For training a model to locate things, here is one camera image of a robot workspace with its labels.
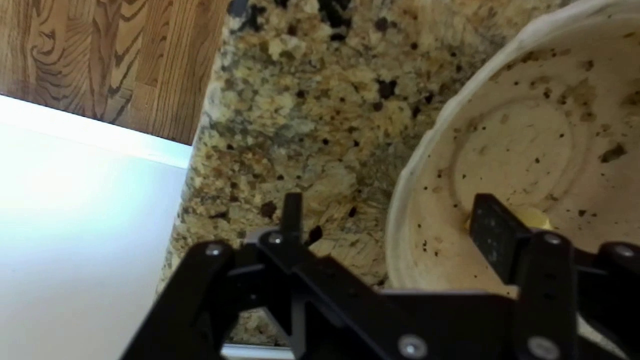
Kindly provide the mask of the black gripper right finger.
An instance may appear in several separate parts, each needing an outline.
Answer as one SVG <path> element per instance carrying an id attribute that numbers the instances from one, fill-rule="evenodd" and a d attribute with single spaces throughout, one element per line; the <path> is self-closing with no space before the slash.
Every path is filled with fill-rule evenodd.
<path id="1" fill-rule="evenodd" d="M 493 193 L 475 193 L 470 216 L 470 237 L 504 284 L 518 275 L 519 250 L 531 229 Z"/>

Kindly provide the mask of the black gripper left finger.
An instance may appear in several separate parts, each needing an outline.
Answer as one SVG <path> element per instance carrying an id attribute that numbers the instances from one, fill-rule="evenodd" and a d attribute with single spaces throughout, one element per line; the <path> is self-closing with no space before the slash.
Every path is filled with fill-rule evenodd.
<path id="1" fill-rule="evenodd" d="M 288 239 L 302 239 L 302 193 L 288 192 L 282 206 L 279 229 Z"/>

